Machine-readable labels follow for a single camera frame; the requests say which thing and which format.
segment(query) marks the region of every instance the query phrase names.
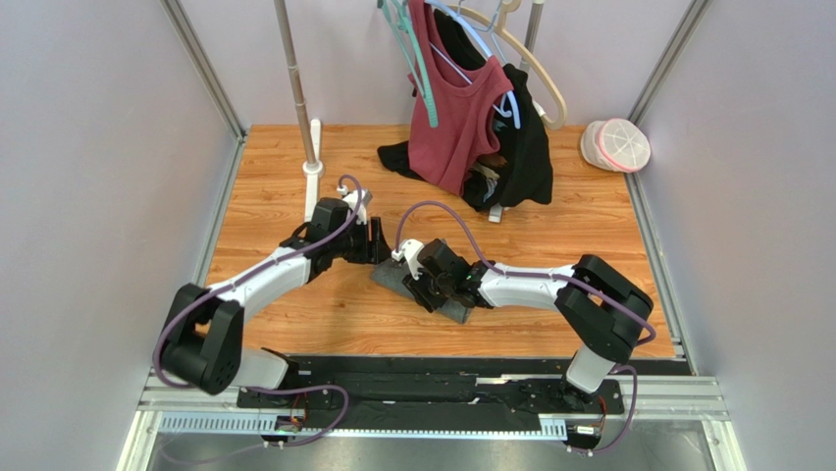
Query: clothing rack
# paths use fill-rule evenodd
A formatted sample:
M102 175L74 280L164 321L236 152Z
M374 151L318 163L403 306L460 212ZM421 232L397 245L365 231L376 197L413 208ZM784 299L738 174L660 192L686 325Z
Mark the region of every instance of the clothing rack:
M310 221L313 209L319 201L319 180L325 174L325 164L322 163L320 150L322 148L322 122L316 118L308 118L308 108L305 102L305 95L302 91L302 80L299 76L299 65L296 62L296 51L293 48L293 35L290 31L290 21L287 16L287 5L285 0L274 0L276 6L276 18L279 21L279 31L282 35L282 44L285 48L285 61L287 62L287 73L290 75L290 87L293 90L293 102L296 106L296 118L299 121L299 130L302 133L302 146L305 149L305 162L302 165L302 172L305 174L305 221ZM525 47L534 52L534 44L537 40L537 32L540 28L540 19L543 14L543 6L546 0L532 0L531 15L528 19L528 27L525 34ZM521 71L528 72L529 65L520 61ZM491 208L488 220L498 223L502 218L503 208L499 205Z

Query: black garment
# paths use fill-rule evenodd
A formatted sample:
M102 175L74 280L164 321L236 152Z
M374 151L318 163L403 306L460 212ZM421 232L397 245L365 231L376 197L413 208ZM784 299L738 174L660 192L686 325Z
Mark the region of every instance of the black garment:
M464 70L475 71L485 65L485 58L470 42L464 28L440 10L434 13L436 27L449 59ZM514 86L520 111L520 129L514 128L513 117L494 113L492 128L499 140L498 154L505 158L503 166L486 167L498 178L471 170L464 182L462 199L477 211L486 211L496 204L513 207L526 199L541 204L551 203L552 169L549 158L549 137L534 108L526 82L528 74L506 65L502 68ZM423 180L409 169L408 141L378 148L384 167L404 177Z
M470 42L464 28L440 10L436 10L434 15L442 43L450 55L449 59L465 70L483 67L485 58ZM553 185L549 137L528 91L528 74L510 64L503 70L514 85L514 95L520 112L520 129L514 128L513 117L505 118L500 114L494 114L493 127L499 139L498 154L508 161L504 167L493 167L499 174L496 187L496 192L499 193L498 203L512 207L531 199L541 204L549 204ZM467 185L468 183L465 183L463 197L468 193ZM465 200L475 207L474 201L466 197Z

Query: beige hanger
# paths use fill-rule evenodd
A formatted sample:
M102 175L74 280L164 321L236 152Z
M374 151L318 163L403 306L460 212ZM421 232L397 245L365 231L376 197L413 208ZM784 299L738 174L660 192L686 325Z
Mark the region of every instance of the beige hanger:
M557 107L560 110L560 116L553 120L546 116L546 112L543 111L543 108L535 102L535 108L537 108L538 113L540 113L540 119L543 120L543 124L549 128L550 130L559 130L566 124L566 101L563 100L563 95L560 94L560 91L557 89L557 85L554 84L554 81L551 80L549 74L546 73L546 69L544 69L543 64L534 57L534 54L531 53L526 47L510 32L505 29L505 20L509 13L513 13L520 8L520 4L522 0L502 0L502 5L499 7L499 13L496 16L496 22L494 23L494 33L504 39L517 53L522 57L522 59L531 66L531 70L543 81L543 84L546 86L546 90L551 95L551 98L554 100L554 103L557 104ZM459 11L458 5L450 5L451 10ZM477 12L468 7L462 6L460 8L461 16L467 17L471 20L475 20L477 23L482 24L483 26L489 26L491 24L491 20L487 17L482 15L481 13Z

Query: gray floor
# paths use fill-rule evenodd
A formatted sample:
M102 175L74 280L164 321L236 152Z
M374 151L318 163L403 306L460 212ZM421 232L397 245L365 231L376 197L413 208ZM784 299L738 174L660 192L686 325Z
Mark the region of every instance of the gray floor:
M611 425L613 432L617 432L620 424L613 421ZM158 445L165 445L169 455L183 460L210 458L258 443L257 438L249 436L158 438ZM648 421L635 423L617 449L593 458L569 454L563 444L546 442L332 438L300 448L256 449L223 462L189 468L171 463L155 453L149 469L709 471L714 468L700 422Z

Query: teal hanger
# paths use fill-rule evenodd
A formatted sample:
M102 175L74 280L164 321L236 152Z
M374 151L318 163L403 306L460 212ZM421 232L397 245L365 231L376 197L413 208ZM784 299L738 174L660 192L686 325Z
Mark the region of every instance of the teal hanger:
M436 100L433 98L433 88L430 86L430 78L427 77L427 66L424 65L424 57L421 55L421 46L418 45L418 38L415 36L415 31L412 29L412 22L409 20L402 3L397 0L389 0L389 3L394 5L394 9L397 12L397 18L394 22L392 21L392 14L387 6L387 0L378 0L378 8L383 10L384 17L386 18L387 23L389 23L389 26L392 28L392 32L394 33L394 37L397 39L398 44L400 44L400 50L403 51L403 55L406 57L406 62L409 64L409 71L415 78L415 88L421 95L421 99L424 100L424 106L427 107L427 115L430 118L430 128L437 128L439 126L439 113L436 111ZM414 62L409 55L409 50L406 48L406 44L403 42L403 36L400 33L401 31L405 32L412 42L412 50L415 52ZM418 64L418 73L415 71L415 63Z

